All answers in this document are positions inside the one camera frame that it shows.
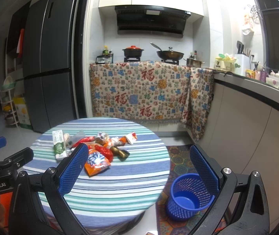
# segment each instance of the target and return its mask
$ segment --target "stove burner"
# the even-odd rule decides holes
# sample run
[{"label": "stove burner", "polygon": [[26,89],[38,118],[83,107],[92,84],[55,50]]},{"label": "stove burner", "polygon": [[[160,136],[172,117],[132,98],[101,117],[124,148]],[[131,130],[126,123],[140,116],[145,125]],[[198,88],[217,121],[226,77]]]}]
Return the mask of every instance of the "stove burner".
[{"label": "stove burner", "polygon": [[140,58],[124,58],[124,62],[140,62]]},{"label": "stove burner", "polygon": [[175,61],[175,60],[163,60],[161,59],[161,62],[165,62],[165,63],[170,63],[170,64],[175,64],[175,65],[179,65],[179,61]]}]

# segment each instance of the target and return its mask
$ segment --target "red lid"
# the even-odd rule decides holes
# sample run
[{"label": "red lid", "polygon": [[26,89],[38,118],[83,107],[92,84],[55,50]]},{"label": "red lid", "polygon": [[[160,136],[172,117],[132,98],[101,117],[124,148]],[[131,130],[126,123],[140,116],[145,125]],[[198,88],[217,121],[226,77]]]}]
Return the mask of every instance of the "red lid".
[{"label": "red lid", "polygon": [[141,49],[141,48],[138,48],[136,46],[130,46],[130,47],[126,48],[126,49],[130,49],[130,48],[132,48],[132,49]]}]

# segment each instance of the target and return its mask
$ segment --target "black countertop edge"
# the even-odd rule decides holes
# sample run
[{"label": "black countertop edge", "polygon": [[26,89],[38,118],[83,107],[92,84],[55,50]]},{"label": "black countertop edge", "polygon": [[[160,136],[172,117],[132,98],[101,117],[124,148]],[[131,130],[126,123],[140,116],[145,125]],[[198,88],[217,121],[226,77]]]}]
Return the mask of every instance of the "black countertop edge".
[{"label": "black countertop edge", "polygon": [[258,94],[254,91],[251,91],[251,90],[248,90],[246,88],[243,88],[243,87],[240,87],[240,86],[237,86],[237,85],[234,85],[234,84],[231,84],[231,83],[228,83],[228,82],[225,82],[225,81],[221,81],[221,80],[218,80],[218,79],[215,79],[215,83],[218,83],[220,85],[224,85],[224,86],[227,86],[231,89],[234,89],[236,91],[239,91],[243,94],[246,94],[248,96],[251,96],[259,101],[262,101],[263,103],[271,106],[272,108],[276,109],[277,111],[279,111],[279,103],[276,102],[276,101],[273,101],[272,99],[269,99],[268,97],[265,97],[261,94]]}]

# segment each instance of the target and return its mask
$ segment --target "basket rim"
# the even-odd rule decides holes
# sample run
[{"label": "basket rim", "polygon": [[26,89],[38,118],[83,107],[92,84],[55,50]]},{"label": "basket rim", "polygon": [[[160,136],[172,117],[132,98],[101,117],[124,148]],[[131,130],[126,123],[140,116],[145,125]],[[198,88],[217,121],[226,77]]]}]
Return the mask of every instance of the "basket rim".
[{"label": "basket rim", "polygon": [[211,203],[213,202],[214,198],[215,198],[214,195],[211,196],[211,200],[210,200],[205,206],[202,206],[202,207],[200,207],[200,208],[194,208],[194,209],[184,207],[184,206],[182,206],[180,203],[178,203],[178,202],[176,201],[176,199],[175,199],[175,197],[174,197],[174,195],[173,195],[173,185],[175,184],[175,182],[176,182],[178,179],[181,179],[182,177],[187,177],[187,176],[190,176],[190,175],[195,175],[195,176],[197,176],[197,177],[200,178],[199,174],[197,174],[197,173],[186,173],[186,174],[183,174],[183,175],[178,176],[178,177],[173,181],[173,183],[172,183],[172,185],[171,185],[170,193],[171,193],[171,198],[172,198],[172,200],[173,200],[179,207],[181,207],[181,208],[183,208],[183,209],[185,209],[185,210],[188,210],[188,211],[200,211],[200,210],[203,210],[203,209],[205,209],[205,208],[208,208],[208,207],[211,205]]}]

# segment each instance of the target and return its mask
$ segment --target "white and green carton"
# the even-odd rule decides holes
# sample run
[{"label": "white and green carton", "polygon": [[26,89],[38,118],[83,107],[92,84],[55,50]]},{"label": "white and green carton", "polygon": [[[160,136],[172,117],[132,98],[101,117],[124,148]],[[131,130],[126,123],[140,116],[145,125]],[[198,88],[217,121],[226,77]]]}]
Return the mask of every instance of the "white and green carton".
[{"label": "white and green carton", "polygon": [[57,161],[61,161],[67,156],[62,130],[52,132],[52,141]]}]

